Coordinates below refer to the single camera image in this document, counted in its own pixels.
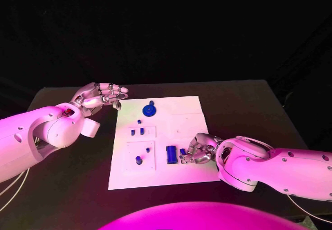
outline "white wire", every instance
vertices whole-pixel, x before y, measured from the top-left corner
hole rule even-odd
[[[293,201],[293,199],[290,198],[290,196],[287,195],[287,197],[289,197],[289,199],[291,200],[291,202],[294,203],[294,205],[300,208],[300,210],[307,214],[307,215],[310,215],[312,217],[315,217],[316,219],[319,219],[320,221],[325,221],[325,222],[328,222],[328,223],[330,223],[332,224],[332,221],[329,221],[329,220],[325,220],[325,219],[320,219],[319,217],[316,217],[313,214],[310,214],[300,206],[299,206],[299,204]]]
[[[17,189],[17,191],[16,191],[13,197],[10,198],[7,204],[1,207],[0,212],[3,211],[3,209],[6,208],[6,206],[9,205],[10,201],[14,199],[14,197],[16,197],[16,195],[17,195],[17,193],[19,193],[19,190],[20,190],[23,184],[24,184],[24,181],[26,181],[27,173],[29,173],[29,169],[26,170],[26,176],[24,176],[24,179],[23,179],[22,184],[20,184],[20,186],[19,186],[19,189]]]
[[[9,190],[9,188],[14,185],[16,181],[19,180],[19,178],[22,177],[24,171],[20,173],[19,177],[16,178],[16,180],[11,182],[11,184],[6,187],[6,189],[1,191],[0,195],[4,194],[4,192]]]

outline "small blue piece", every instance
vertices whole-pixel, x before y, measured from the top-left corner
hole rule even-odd
[[[182,154],[182,155],[186,155],[185,149],[180,149],[180,154]]]
[[[141,164],[143,160],[140,159],[140,156],[136,157],[136,164]]]
[[[167,164],[177,164],[176,147],[173,145],[166,146],[166,152],[167,152]]]
[[[153,116],[156,114],[157,110],[154,107],[153,101],[150,101],[149,105],[144,106],[143,108],[143,114],[144,116]]]

